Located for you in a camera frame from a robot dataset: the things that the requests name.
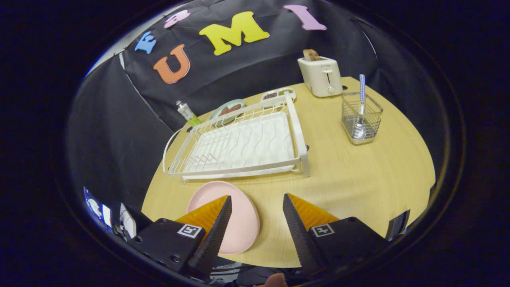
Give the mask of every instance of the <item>yellow letter m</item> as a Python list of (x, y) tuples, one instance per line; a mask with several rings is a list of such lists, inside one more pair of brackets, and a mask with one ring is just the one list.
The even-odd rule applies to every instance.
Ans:
[(222, 40), (236, 46), (241, 45), (241, 32), (244, 34), (244, 41), (248, 43), (269, 37), (269, 33), (262, 31), (259, 25), (257, 25), (251, 11), (234, 15), (230, 28), (212, 24), (203, 28), (199, 34), (206, 35), (209, 38), (215, 48), (214, 55), (218, 56), (232, 49), (231, 45), (225, 44)]

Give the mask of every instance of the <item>hand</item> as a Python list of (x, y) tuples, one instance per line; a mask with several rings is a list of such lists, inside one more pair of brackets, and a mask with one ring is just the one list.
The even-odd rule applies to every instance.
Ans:
[(288, 287), (285, 283), (285, 276), (283, 273), (276, 273), (269, 276), (264, 285), (253, 286), (253, 287)]

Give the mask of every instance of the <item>toaster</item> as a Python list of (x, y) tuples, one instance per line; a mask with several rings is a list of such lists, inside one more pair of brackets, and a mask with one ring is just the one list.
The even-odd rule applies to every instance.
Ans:
[(330, 97), (342, 93), (342, 82), (338, 63), (330, 58), (320, 57), (320, 60), (306, 61), (297, 59), (304, 84), (316, 97)]

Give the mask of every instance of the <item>table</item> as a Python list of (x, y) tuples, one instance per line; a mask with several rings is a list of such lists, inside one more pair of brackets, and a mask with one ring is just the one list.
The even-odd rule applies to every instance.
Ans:
[[(359, 92), (360, 83), (342, 77), (344, 92)], [(388, 100), (367, 87), (366, 93), (384, 109), (375, 140), (354, 146), (341, 126), (341, 96), (317, 98), (306, 86), (292, 85), (294, 101), (308, 151), (311, 176), (286, 172), (266, 176), (223, 179), (244, 191), (253, 201), (261, 221), (260, 233), (247, 251), (221, 257), (246, 264), (300, 267), (296, 249), (282, 210), (285, 193), (292, 193), (338, 218), (357, 217), (381, 236), (389, 220), (410, 209), (408, 224), (427, 207), (430, 188), (436, 181), (432, 157), (411, 122)], [(257, 94), (244, 101), (260, 101)], [(209, 119), (208, 112), (199, 119)], [(170, 166), (186, 139), (186, 123), (166, 154)], [(142, 212), (151, 220), (175, 220), (186, 213), (193, 193), (211, 180), (188, 180), (162, 171), (154, 173)]]

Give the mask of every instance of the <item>foam letter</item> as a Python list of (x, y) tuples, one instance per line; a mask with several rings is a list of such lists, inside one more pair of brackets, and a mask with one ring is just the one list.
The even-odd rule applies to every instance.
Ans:
[(305, 30), (326, 30), (326, 26), (319, 23), (311, 14), (308, 12), (308, 7), (303, 5), (285, 5), (284, 8), (294, 12), (296, 16), (303, 23), (303, 29)]
[(135, 51), (144, 50), (147, 54), (150, 54), (152, 48), (154, 47), (154, 45), (156, 45), (156, 40), (153, 40), (154, 36), (149, 34), (150, 31), (145, 32), (145, 34), (143, 34), (138, 44), (136, 44)]
[(176, 14), (172, 15), (170, 18), (166, 19), (165, 25), (163, 27), (164, 28), (170, 28), (175, 23), (188, 18), (189, 15), (191, 15), (191, 13), (188, 13), (188, 10), (183, 10), (183, 11), (181, 11), (179, 13), (176, 13)]
[(214, 55), (219, 56), (232, 49), (232, 46), (225, 44), (223, 40), (236, 46), (241, 45), (241, 32), (244, 33), (244, 41), (251, 43), (266, 39), (269, 33), (262, 31), (259, 25), (253, 19), (253, 12), (246, 11), (236, 14), (232, 17), (230, 28), (218, 24), (212, 24), (203, 28), (199, 34), (206, 35), (215, 50)]
[(184, 44), (180, 44), (170, 52), (170, 55), (174, 55), (181, 64), (181, 67), (177, 72), (174, 73), (170, 70), (170, 67), (166, 63), (168, 57), (163, 57), (156, 64), (154, 64), (154, 69), (158, 71), (163, 82), (167, 84), (176, 83), (178, 80), (182, 79), (190, 70), (190, 61), (184, 53), (183, 48)]

